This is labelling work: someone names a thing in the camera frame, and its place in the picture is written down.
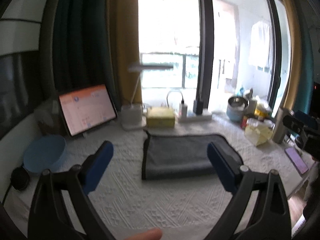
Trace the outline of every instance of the brown curtain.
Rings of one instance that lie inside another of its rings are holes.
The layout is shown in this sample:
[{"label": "brown curtain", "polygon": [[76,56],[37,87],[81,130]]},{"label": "brown curtain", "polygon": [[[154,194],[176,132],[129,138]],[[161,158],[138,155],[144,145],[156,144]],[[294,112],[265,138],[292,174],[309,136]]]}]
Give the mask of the brown curtain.
[{"label": "brown curtain", "polygon": [[[111,62],[115,70],[122,104],[128,104],[139,73],[128,67],[139,62],[138,0],[107,0],[107,28]],[[141,103],[139,82],[134,103]]]},{"label": "brown curtain", "polygon": [[286,96],[283,107],[292,110],[297,98],[299,80],[301,75],[301,32],[297,9],[293,0],[282,0],[289,23],[290,39],[291,39],[291,68],[289,82],[287,84]]}]

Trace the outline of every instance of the white desk lamp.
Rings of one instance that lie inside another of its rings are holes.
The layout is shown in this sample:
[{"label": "white desk lamp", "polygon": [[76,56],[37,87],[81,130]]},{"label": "white desk lamp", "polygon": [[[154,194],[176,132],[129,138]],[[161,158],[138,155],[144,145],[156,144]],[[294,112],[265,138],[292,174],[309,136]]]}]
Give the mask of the white desk lamp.
[{"label": "white desk lamp", "polygon": [[133,104],[134,96],[137,92],[137,87],[139,80],[141,78],[141,72],[143,70],[166,70],[173,69],[173,64],[161,64],[161,65],[141,65],[141,64],[132,64],[128,67],[128,72],[139,72],[136,85],[130,100],[129,105],[123,105],[121,107],[121,124],[125,130],[135,130],[144,128],[147,124],[146,118],[142,116],[142,106],[141,104]]}]

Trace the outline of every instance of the purple smartphone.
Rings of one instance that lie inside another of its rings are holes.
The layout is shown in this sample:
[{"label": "purple smartphone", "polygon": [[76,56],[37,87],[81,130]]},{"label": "purple smartphone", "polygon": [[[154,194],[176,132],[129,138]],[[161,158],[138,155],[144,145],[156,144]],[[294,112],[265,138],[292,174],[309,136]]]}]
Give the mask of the purple smartphone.
[{"label": "purple smartphone", "polygon": [[301,159],[295,148],[290,147],[284,151],[301,176],[308,171],[308,166]]}]

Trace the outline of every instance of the power strip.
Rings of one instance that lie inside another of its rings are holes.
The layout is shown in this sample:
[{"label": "power strip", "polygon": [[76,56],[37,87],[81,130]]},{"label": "power strip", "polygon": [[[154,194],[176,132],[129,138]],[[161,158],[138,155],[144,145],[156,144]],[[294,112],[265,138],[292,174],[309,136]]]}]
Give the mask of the power strip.
[{"label": "power strip", "polygon": [[209,112],[208,109],[203,109],[201,115],[196,115],[194,112],[189,110],[187,112],[187,117],[176,116],[176,119],[179,123],[210,121],[212,120],[212,113]]}]

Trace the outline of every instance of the wooden floor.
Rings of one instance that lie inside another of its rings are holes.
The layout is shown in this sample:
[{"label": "wooden floor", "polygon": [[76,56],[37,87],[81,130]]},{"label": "wooden floor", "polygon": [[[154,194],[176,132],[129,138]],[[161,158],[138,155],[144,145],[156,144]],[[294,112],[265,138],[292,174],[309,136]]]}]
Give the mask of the wooden floor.
[{"label": "wooden floor", "polygon": [[302,215],[303,208],[306,206],[306,202],[303,200],[303,198],[306,192],[307,185],[308,182],[305,182],[302,188],[296,194],[294,194],[288,201],[292,227],[297,223],[297,221]]}]

